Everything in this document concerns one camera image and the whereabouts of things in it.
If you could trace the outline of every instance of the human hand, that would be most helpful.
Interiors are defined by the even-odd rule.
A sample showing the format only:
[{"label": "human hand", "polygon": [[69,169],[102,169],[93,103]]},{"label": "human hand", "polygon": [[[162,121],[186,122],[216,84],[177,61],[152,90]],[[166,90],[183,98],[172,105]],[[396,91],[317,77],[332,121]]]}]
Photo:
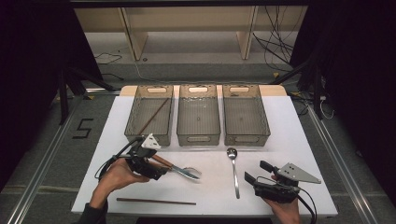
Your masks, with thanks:
[{"label": "human hand", "polygon": [[300,223],[300,213],[298,209],[298,199],[294,199],[291,203],[278,203],[268,199],[262,198],[268,203],[274,214],[279,218],[283,224]]},{"label": "human hand", "polygon": [[102,208],[111,192],[136,182],[149,182],[149,178],[132,172],[125,159],[114,161],[93,191],[90,207]]}]

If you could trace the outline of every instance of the dark stick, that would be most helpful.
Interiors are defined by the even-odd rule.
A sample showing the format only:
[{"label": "dark stick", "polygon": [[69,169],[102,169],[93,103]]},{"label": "dark stick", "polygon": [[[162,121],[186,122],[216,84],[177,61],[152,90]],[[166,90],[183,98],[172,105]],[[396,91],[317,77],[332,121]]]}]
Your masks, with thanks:
[{"label": "dark stick", "polygon": [[154,117],[158,114],[158,112],[160,112],[161,108],[163,108],[163,106],[166,104],[166,102],[168,102],[168,100],[169,98],[166,98],[166,100],[161,104],[160,108],[158,108],[158,110],[151,116],[151,118],[146,122],[145,126],[143,126],[143,128],[140,130],[138,134],[141,134],[143,131],[145,131],[145,129],[149,126],[151,120],[154,119]]},{"label": "dark stick", "polygon": [[138,203],[175,203],[175,204],[189,204],[189,205],[197,204],[197,203],[184,203],[184,202],[160,201],[160,200],[149,200],[149,199],[130,199],[130,198],[117,198],[117,201],[138,202]]}]

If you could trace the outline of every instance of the white tabletop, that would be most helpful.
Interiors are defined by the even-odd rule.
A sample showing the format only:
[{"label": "white tabletop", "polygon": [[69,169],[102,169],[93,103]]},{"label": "white tabletop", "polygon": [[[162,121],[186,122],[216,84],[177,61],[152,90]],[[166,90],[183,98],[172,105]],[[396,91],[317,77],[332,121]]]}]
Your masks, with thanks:
[{"label": "white tabletop", "polygon": [[[128,140],[124,135],[133,96],[116,97],[103,129],[90,167],[85,175],[72,212],[84,210],[92,191],[97,185],[94,178],[99,167],[112,155],[118,153]],[[337,215],[330,193],[321,176],[312,150],[306,140],[304,130],[297,117],[291,99],[288,96],[263,96],[265,113],[271,135],[264,147],[235,147],[238,149],[236,170],[240,188],[240,199],[236,199],[233,183],[233,167],[226,155],[224,135],[220,135],[220,144],[216,147],[180,147],[177,141],[177,99],[174,105],[173,131],[171,145],[163,147],[158,155],[179,167],[194,167],[202,172],[198,181],[182,175],[168,172],[159,180],[150,180],[145,184],[133,184],[113,192],[109,198],[109,213],[139,217],[268,217],[271,208],[259,197],[244,179],[244,172],[254,177],[270,177],[260,168],[260,161],[282,167],[292,162],[309,174],[319,178],[321,184],[300,182],[299,187],[309,192],[315,201],[319,217]],[[220,124],[223,131],[222,99],[219,98]],[[313,208],[309,197],[300,192],[300,196]],[[196,203],[196,205],[117,202],[117,198],[137,198],[164,201]],[[309,211],[300,203],[300,214],[310,216]]]}]

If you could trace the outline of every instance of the metal spoon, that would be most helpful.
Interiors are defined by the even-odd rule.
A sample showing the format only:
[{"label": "metal spoon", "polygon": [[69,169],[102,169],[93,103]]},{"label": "metal spoon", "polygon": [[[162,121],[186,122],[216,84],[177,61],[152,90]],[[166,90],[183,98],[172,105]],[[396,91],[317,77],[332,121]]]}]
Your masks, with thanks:
[{"label": "metal spoon", "polygon": [[236,193],[236,198],[239,199],[239,185],[238,185],[238,178],[236,177],[236,170],[235,170],[235,158],[238,155],[238,152],[236,151],[235,148],[229,147],[227,149],[227,155],[233,161],[233,179],[235,181],[235,193]]}]

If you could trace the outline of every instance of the plastic bin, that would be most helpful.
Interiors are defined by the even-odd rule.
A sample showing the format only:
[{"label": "plastic bin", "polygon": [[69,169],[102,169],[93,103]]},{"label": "plastic bin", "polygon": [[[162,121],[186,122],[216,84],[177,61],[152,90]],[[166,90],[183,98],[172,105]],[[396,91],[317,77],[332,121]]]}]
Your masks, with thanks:
[{"label": "plastic bin", "polygon": [[270,128],[258,85],[223,85],[226,146],[262,147]]},{"label": "plastic bin", "polygon": [[129,140],[150,133],[169,146],[172,130],[173,86],[138,86],[125,129]]},{"label": "plastic bin", "polygon": [[216,85],[181,85],[177,139],[181,146],[219,144],[219,102]]}]

